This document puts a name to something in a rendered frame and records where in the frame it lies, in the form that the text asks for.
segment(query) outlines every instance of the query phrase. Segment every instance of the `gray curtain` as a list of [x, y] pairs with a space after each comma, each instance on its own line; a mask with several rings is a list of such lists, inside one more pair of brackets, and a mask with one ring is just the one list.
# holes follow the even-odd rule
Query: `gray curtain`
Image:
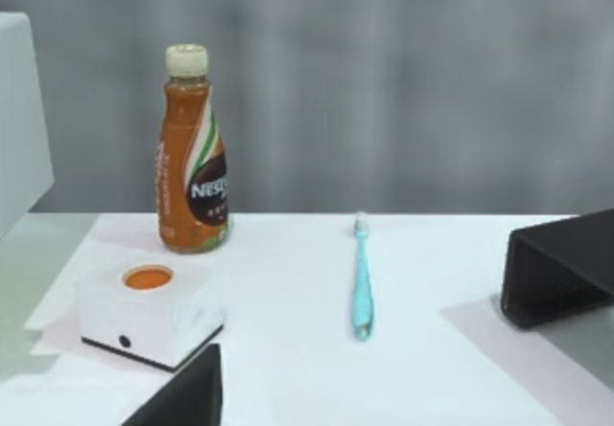
[[33, 21], [46, 211], [153, 211], [164, 49], [208, 46], [235, 211], [614, 201], [614, 0], [0, 0]]

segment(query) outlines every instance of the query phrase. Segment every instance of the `orange circle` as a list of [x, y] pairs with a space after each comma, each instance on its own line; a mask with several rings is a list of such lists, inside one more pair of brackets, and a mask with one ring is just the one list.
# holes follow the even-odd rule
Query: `orange circle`
[[170, 282], [173, 272], [159, 265], [132, 268], [124, 275], [124, 283], [134, 290], [150, 290], [162, 287]]

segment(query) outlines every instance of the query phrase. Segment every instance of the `nescafe bottle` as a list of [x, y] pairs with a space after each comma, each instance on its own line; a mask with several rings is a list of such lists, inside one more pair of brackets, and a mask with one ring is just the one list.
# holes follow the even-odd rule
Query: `nescafe bottle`
[[226, 161], [211, 108], [206, 49], [167, 49], [166, 115], [156, 158], [159, 233], [168, 249], [200, 252], [228, 234]]

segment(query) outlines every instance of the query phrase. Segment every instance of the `green stripe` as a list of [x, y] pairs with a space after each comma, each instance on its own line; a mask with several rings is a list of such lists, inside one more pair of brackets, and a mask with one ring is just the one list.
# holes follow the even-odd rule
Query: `green stripe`
[[196, 162], [194, 163], [194, 167], [192, 168], [192, 173], [190, 174], [191, 177], [194, 176], [196, 171], [202, 165], [202, 162], [206, 158], [207, 154], [209, 153], [209, 150], [211, 149], [211, 146], [213, 145], [213, 139], [215, 138], [215, 131], [216, 131], [215, 114], [213, 113], [213, 111], [211, 111], [211, 128], [209, 129], [209, 134], [207, 135], [207, 139], [204, 142], [204, 146], [202, 146], [201, 153], [199, 154], [199, 158], [196, 159]]

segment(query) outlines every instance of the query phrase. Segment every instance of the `nescafe logo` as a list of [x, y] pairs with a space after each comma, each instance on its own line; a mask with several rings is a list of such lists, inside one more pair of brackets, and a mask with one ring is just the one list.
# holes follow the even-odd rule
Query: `nescafe logo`
[[188, 184], [188, 206], [194, 218], [219, 226], [228, 220], [226, 159], [220, 154], [202, 165]]

